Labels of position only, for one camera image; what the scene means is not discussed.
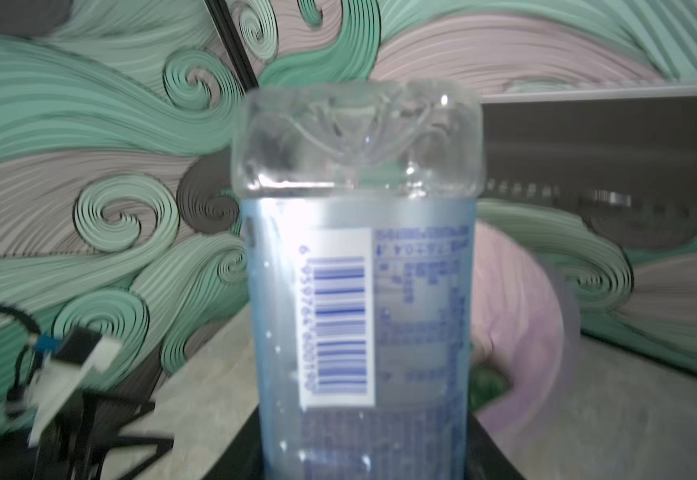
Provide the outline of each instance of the white barcode panel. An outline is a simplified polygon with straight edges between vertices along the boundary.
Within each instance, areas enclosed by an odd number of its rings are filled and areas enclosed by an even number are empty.
[[[308,232],[298,245],[301,408],[373,406],[373,237],[370,229]]]

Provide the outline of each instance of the bottle label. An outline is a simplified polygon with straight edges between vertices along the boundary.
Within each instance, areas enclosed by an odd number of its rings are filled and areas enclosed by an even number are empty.
[[[375,406],[373,230],[307,230],[292,246],[301,408]]]

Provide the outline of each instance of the pink round object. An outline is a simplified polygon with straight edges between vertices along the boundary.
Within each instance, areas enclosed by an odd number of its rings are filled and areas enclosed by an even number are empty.
[[[504,450],[534,434],[565,390],[580,317],[552,270],[492,226],[477,222],[471,341],[510,377],[511,390],[477,417]]]

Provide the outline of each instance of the table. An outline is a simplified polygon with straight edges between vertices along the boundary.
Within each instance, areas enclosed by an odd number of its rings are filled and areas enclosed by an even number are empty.
[[[539,438],[507,452],[528,480],[697,478],[697,379],[590,340],[577,378]],[[249,307],[155,395],[126,431],[175,436],[139,480],[200,480],[258,402]],[[104,480],[149,454],[109,455]]]

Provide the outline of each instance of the marble surface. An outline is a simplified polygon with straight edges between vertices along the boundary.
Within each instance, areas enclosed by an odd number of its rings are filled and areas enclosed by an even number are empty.
[[[527,480],[697,478],[697,380],[589,340],[573,389],[511,461]],[[175,436],[172,453],[139,480],[200,480],[257,404],[248,308],[155,395],[128,430]],[[104,480],[146,451],[109,455]]]

